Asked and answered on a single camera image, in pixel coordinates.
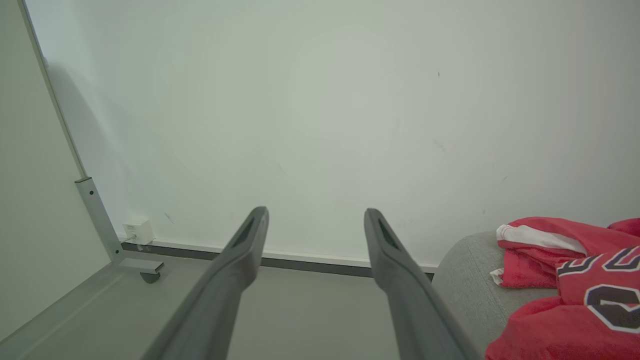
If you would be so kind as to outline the light grey fabric sofa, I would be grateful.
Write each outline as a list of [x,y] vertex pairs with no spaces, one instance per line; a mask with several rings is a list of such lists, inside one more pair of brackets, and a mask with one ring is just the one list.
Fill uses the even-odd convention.
[[482,360],[509,317],[532,301],[557,296],[555,288],[503,288],[490,272],[503,268],[505,250],[495,231],[459,240],[441,261],[432,286]]

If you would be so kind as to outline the white partition panel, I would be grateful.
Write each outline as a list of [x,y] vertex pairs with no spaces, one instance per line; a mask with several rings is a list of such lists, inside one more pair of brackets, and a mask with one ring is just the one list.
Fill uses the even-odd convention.
[[0,0],[0,342],[110,264],[22,0]]

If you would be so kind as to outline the red basketball jersey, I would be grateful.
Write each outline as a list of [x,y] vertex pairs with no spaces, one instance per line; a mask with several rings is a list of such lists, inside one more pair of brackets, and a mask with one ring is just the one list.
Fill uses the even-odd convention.
[[510,315],[486,360],[640,360],[640,218],[529,217],[496,230],[505,289],[556,289]]

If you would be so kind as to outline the grey metal partition foot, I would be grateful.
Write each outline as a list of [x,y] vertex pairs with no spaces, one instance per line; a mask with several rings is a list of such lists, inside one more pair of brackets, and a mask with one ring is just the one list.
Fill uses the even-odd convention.
[[161,278],[161,269],[165,266],[164,262],[136,259],[124,253],[93,178],[83,177],[74,183],[112,264],[119,271],[139,274],[146,284],[158,282]]

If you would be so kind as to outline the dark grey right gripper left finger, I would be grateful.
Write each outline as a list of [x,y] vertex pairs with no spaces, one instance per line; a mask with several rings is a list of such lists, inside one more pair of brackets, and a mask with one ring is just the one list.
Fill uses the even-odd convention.
[[142,360],[226,360],[243,292],[258,276],[269,211],[252,209]]

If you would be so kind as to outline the white wall socket box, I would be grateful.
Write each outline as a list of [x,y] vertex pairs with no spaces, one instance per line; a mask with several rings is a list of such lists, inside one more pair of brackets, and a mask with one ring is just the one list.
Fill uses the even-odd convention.
[[126,236],[123,243],[148,245],[156,238],[151,221],[147,218],[129,221],[124,223],[122,227]]

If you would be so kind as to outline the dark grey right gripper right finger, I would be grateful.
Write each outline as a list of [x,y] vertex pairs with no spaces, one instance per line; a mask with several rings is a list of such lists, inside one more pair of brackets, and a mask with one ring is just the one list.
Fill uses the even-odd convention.
[[482,360],[384,215],[364,214],[373,278],[385,292],[400,360]]

